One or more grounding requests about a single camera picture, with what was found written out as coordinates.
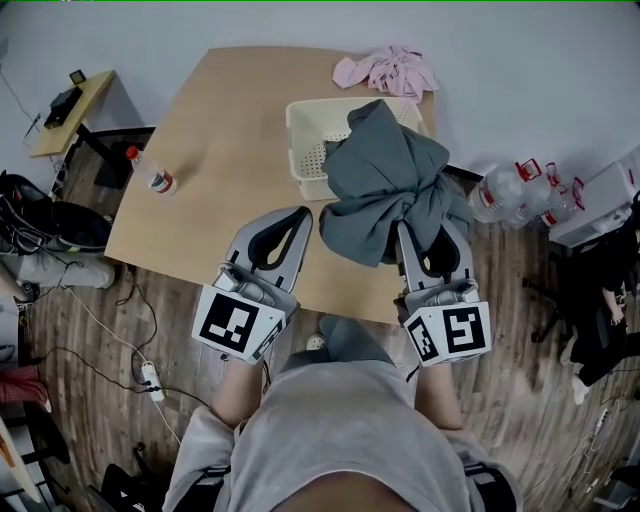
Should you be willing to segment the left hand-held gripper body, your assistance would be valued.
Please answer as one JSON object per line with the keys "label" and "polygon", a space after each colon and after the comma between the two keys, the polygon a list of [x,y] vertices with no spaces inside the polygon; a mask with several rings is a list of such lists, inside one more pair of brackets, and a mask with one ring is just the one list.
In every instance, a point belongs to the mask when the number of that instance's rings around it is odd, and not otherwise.
{"label": "left hand-held gripper body", "polygon": [[296,298],[232,263],[202,287],[192,338],[257,364],[299,309]]}

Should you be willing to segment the grey cloth garment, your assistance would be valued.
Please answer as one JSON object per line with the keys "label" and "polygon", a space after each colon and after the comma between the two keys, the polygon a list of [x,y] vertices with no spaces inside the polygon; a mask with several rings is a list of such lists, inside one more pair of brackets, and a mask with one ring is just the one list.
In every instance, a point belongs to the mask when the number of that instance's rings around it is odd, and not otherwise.
{"label": "grey cloth garment", "polygon": [[325,145],[323,164],[335,202],[320,215],[319,233],[334,253],[367,267],[393,264],[394,226],[406,222],[423,252],[449,219],[463,236],[472,215],[466,196],[443,171],[449,151],[396,121],[376,100],[347,116],[350,135]]}

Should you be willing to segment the cream plastic basket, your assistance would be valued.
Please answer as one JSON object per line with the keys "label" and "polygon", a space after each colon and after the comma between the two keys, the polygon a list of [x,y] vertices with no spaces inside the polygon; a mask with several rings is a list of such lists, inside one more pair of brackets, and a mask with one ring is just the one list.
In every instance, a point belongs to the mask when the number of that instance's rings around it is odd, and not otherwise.
{"label": "cream plastic basket", "polygon": [[308,201],[346,200],[416,189],[435,153],[408,99],[349,97],[298,101],[285,109],[290,172]]}

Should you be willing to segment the person's right forearm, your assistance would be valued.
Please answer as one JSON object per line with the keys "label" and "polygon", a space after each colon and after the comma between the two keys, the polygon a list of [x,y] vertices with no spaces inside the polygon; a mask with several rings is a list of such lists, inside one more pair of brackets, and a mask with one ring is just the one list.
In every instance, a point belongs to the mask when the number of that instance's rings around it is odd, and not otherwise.
{"label": "person's right forearm", "polygon": [[414,408],[439,429],[463,429],[462,408],[450,364],[427,366],[417,372]]}

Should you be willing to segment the person's left forearm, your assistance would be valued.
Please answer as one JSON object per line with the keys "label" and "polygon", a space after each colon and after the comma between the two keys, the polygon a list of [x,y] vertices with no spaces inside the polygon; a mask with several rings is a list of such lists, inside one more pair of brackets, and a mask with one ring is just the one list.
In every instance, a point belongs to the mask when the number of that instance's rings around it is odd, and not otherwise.
{"label": "person's left forearm", "polygon": [[213,414],[235,429],[258,410],[263,395],[263,362],[250,364],[230,359],[212,401]]}

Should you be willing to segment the white plastic box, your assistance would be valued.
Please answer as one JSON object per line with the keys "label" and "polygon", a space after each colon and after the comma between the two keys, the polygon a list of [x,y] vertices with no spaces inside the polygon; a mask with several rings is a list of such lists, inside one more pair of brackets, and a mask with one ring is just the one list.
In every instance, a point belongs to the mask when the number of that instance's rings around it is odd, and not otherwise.
{"label": "white plastic box", "polygon": [[618,229],[631,214],[640,191],[640,163],[616,161],[584,186],[584,210],[551,228],[550,242],[573,248]]}

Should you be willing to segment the light wooden table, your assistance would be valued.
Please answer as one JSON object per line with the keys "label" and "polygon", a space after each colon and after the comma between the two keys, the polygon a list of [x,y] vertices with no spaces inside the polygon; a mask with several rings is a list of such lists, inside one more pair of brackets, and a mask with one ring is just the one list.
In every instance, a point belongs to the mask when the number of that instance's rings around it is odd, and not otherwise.
{"label": "light wooden table", "polygon": [[342,95],[337,50],[211,49],[156,127],[147,155],[177,180],[173,195],[132,179],[109,237],[109,257],[209,284],[237,231],[303,199],[289,167],[286,107]]}

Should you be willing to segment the large clear water jug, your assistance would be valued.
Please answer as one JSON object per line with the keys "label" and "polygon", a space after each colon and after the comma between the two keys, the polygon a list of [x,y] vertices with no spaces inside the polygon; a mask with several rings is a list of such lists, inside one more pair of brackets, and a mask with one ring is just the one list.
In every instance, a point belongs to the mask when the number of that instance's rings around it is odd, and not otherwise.
{"label": "large clear water jug", "polygon": [[574,178],[570,186],[556,181],[552,186],[549,205],[540,215],[540,220],[546,228],[552,228],[570,220],[579,211],[584,211],[582,190],[584,183],[578,177]]}
{"label": "large clear water jug", "polygon": [[520,229],[543,213],[559,207],[568,187],[558,173],[555,162],[548,162],[545,170],[525,182],[518,203],[506,217],[506,224]]}
{"label": "large clear water jug", "polygon": [[505,220],[522,204],[531,183],[541,175],[533,158],[524,163],[495,165],[468,196],[473,217],[481,223]]}

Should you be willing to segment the person's grey trouser leg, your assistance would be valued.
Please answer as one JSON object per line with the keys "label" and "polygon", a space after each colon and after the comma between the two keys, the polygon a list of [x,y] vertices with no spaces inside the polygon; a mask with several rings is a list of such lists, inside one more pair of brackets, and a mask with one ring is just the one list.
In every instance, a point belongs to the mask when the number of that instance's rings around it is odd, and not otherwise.
{"label": "person's grey trouser leg", "polygon": [[356,320],[326,315],[319,322],[319,331],[327,338],[323,350],[296,352],[288,357],[281,372],[308,364],[380,361],[393,365],[384,348]]}

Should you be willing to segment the white power strip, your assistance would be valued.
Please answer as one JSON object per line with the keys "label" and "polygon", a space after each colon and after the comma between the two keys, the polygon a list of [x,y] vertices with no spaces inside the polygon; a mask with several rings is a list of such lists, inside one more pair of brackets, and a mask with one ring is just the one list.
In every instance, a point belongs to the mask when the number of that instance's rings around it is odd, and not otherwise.
{"label": "white power strip", "polygon": [[146,386],[146,391],[152,401],[155,403],[163,402],[165,400],[165,392],[155,365],[151,361],[145,361],[141,365],[141,373],[143,384]]}

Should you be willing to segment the black office chair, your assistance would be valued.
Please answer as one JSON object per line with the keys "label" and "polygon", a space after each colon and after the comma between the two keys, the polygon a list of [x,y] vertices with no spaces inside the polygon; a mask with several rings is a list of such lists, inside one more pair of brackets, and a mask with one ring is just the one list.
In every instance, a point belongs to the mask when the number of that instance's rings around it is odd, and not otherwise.
{"label": "black office chair", "polygon": [[161,462],[158,467],[149,466],[144,458],[145,448],[143,442],[138,442],[132,448],[138,467],[135,475],[110,463],[100,487],[87,487],[87,495],[92,498],[99,512],[162,512],[174,464]]}
{"label": "black office chair", "polygon": [[569,281],[565,277],[560,276],[557,278],[556,288],[551,289],[525,277],[521,281],[521,286],[523,289],[533,290],[540,297],[550,301],[554,306],[553,312],[544,328],[541,331],[536,331],[531,334],[531,342],[535,344],[544,342],[555,326],[561,324],[563,331],[560,334],[560,341],[566,346],[573,336],[573,329],[575,327],[573,322],[574,314],[572,312],[572,293]]}

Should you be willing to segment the clear bottle with red cap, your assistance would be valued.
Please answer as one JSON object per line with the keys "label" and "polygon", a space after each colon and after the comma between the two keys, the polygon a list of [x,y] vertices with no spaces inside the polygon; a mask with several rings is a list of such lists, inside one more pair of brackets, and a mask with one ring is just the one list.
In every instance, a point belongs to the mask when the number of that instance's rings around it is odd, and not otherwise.
{"label": "clear bottle with red cap", "polygon": [[154,159],[136,146],[130,146],[126,150],[126,157],[130,161],[136,177],[144,181],[152,191],[170,196],[177,190],[175,178]]}

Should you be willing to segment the person's grey t-shirt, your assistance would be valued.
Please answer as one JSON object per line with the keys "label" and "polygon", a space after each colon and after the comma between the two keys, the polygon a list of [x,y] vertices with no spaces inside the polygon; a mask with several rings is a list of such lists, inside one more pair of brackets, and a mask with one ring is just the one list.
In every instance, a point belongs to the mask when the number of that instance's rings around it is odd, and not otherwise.
{"label": "person's grey t-shirt", "polygon": [[280,373],[235,429],[194,411],[163,512],[524,512],[515,478],[380,361]]}

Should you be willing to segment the pink crumpled garment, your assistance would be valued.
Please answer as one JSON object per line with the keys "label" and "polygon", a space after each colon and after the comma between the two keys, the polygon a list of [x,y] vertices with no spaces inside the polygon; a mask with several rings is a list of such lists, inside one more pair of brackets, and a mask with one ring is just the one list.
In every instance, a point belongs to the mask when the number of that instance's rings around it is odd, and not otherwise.
{"label": "pink crumpled garment", "polygon": [[334,67],[333,82],[341,89],[365,83],[369,89],[420,103],[425,92],[436,92],[439,83],[424,54],[407,46],[391,45],[354,60],[341,59]]}

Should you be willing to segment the black box device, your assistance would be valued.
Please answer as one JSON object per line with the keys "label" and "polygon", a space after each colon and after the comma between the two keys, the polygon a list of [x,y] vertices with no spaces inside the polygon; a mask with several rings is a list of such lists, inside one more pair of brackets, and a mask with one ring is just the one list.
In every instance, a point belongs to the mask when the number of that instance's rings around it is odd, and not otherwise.
{"label": "black box device", "polygon": [[50,104],[50,113],[44,122],[44,127],[53,129],[62,126],[82,94],[83,91],[78,86],[60,93]]}

